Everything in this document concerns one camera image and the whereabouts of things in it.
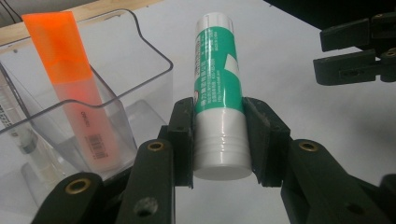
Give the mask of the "green and white glue stick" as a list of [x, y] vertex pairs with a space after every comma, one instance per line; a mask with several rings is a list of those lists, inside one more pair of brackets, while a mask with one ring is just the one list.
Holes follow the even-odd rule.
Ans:
[[251, 174], [233, 22], [220, 12], [198, 20], [195, 38], [193, 172], [226, 181]]

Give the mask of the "clear plastic organizer box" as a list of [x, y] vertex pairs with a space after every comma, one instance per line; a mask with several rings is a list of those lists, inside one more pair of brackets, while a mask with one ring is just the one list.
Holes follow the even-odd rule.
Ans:
[[[156, 136], [170, 117], [173, 102], [172, 63], [140, 32], [135, 14], [118, 9], [78, 22], [78, 30], [115, 139], [120, 168], [134, 163], [139, 146]], [[0, 45], [0, 71], [5, 71], [9, 97], [21, 118], [0, 109], [0, 210], [31, 216], [57, 180], [90, 167], [69, 123], [65, 108], [77, 102], [57, 99], [30, 38]], [[46, 164], [36, 153], [24, 154], [15, 131], [29, 127], [48, 144]]]

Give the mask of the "white pen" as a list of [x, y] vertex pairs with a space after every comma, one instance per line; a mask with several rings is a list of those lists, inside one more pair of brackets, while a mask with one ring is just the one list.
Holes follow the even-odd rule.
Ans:
[[0, 76], [0, 122], [20, 152], [26, 156], [39, 180], [46, 188], [53, 189], [60, 177], [47, 154], [49, 146], [36, 134], [29, 122], [23, 122], [24, 119], [21, 105], [6, 78]]

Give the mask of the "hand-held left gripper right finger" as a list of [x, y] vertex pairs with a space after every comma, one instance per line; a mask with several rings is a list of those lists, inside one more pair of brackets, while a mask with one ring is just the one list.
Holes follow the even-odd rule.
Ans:
[[244, 97], [252, 171], [264, 187], [280, 187], [290, 142], [290, 128], [264, 101]]

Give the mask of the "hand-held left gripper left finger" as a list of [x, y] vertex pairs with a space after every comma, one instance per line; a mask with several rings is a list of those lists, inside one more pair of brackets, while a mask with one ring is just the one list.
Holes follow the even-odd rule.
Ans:
[[173, 166], [177, 187], [193, 186], [193, 99], [181, 99], [174, 104], [170, 120], [158, 137], [173, 147]]

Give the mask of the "light wooden table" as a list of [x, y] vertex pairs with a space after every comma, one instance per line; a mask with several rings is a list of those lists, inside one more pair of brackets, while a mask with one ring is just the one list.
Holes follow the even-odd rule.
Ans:
[[[162, 0], [97, 0], [78, 7], [69, 8], [76, 21], [82, 21], [93, 16], [104, 14], [116, 9], [136, 10], [161, 2]], [[28, 37], [29, 34], [23, 22], [18, 22], [0, 28], [0, 46]]]

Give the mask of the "orange highlighter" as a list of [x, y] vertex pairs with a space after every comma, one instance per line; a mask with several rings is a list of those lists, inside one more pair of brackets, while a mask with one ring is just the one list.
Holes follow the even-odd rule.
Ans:
[[22, 20], [91, 170], [120, 166], [120, 147], [107, 118], [73, 13], [25, 14]]

